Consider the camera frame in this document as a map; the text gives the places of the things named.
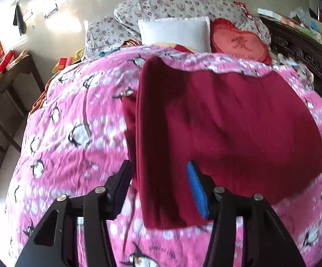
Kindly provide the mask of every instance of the metal screw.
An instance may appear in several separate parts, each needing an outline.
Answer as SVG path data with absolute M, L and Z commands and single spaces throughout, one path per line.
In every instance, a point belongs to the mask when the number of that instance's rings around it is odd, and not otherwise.
M 67 195 L 61 194 L 57 197 L 57 201 L 63 202 L 65 199 L 67 199 Z
M 261 195 L 261 194 L 254 194 L 253 198 L 256 201 L 262 201 L 263 200 L 263 195 Z
M 214 192 L 216 192 L 217 194 L 221 194 L 221 193 L 225 192 L 225 188 L 223 186 L 216 186 L 214 188 Z
M 97 188 L 95 188 L 95 190 L 94 190 L 97 194 L 102 194 L 102 193 L 104 193 L 105 191 L 106 191 L 106 188 L 105 187 L 103 187 L 103 186 L 99 186 L 99 187 L 97 187 Z

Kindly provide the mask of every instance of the blue rubber grip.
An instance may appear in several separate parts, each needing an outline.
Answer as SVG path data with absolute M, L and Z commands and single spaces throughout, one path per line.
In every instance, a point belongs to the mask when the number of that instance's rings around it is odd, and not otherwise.
M 207 219 L 209 216 L 208 199 L 192 162 L 187 163 L 187 176 L 197 210 L 203 219 Z

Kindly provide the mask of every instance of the glossy wall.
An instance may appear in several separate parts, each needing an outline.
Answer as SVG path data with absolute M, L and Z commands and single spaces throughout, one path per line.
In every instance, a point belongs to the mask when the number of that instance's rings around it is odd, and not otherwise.
M 40 0 L 18 0 L 22 12 L 31 10 L 33 15 L 26 21 L 27 32 L 20 36 L 13 26 L 17 0 L 0 0 L 0 40 L 5 53 L 10 49 L 21 52 L 28 49 L 47 82 L 51 70 L 60 57 L 70 57 L 84 47 L 87 24 L 111 14 L 115 6 L 124 0 L 56 0 L 59 11 L 50 18 L 43 18 Z M 246 2 L 250 12 L 265 8 L 283 15 L 297 7 L 309 9 L 308 0 L 236 0 Z M 28 109 L 39 97 L 39 90 L 32 76 L 21 75 L 14 87 Z

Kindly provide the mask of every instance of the bed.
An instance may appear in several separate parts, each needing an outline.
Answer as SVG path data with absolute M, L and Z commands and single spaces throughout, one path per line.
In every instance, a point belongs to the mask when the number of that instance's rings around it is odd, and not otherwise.
M 44 212 L 59 194 L 82 196 L 103 185 L 128 158 L 125 120 L 120 100 L 129 87 L 137 89 L 140 66 L 159 56 L 172 68 L 187 71 L 211 69 L 215 73 L 238 72 L 264 76 L 274 69 L 292 87 L 308 109 L 322 137 L 322 98 L 296 78 L 286 65 L 266 66 L 255 61 L 232 59 L 224 54 L 182 53 L 161 46 L 119 49 L 125 40 L 140 41 L 140 18 L 223 17 L 241 30 L 255 33 L 267 46 L 268 28 L 250 19 L 237 4 L 226 0 L 129 0 L 113 15 L 92 23 L 86 35 L 85 60 L 63 70 L 52 80 L 46 101 L 27 121 L 21 157 L 6 199 L 10 230 L 11 265 Z M 212 224 L 174 230 L 146 229 L 140 197 L 130 187 L 121 214 L 108 221 L 118 266 L 201 266 Z M 292 235 L 307 266 L 322 257 L 322 174 L 305 190 L 274 206 Z M 86 266 L 83 220 L 78 220 L 79 264 Z M 237 221 L 234 266 L 241 265 L 242 220 Z

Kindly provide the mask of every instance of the penguin print blanket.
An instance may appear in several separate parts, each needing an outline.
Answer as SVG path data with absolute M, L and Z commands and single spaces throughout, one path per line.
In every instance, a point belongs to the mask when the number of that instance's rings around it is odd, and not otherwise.
M 35 226 L 59 194 L 71 198 L 87 194 L 104 185 L 128 158 L 126 124 L 118 98 L 137 90 L 140 70 L 153 56 L 184 71 L 211 69 L 219 75 L 237 72 L 264 76 L 275 70 L 307 105 L 322 137 L 322 99 L 290 66 L 269 67 L 219 53 L 192 54 L 160 46 L 135 46 L 68 68 L 52 80 L 46 102 L 27 121 L 21 157 L 6 199 L 10 266 L 14 266 Z M 202 266 L 212 224 L 146 229 L 140 206 L 139 193 L 130 187 L 121 214 L 107 221 L 118 266 Z M 314 266 L 322 257 L 322 174 L 305 190 L 273 207 L 307 266 Z M 241 218 L 236 226 L 234 266 L 240 266 Z M 83 240 L 80 218 L 77 244 L 81 267 L 86 266 Z

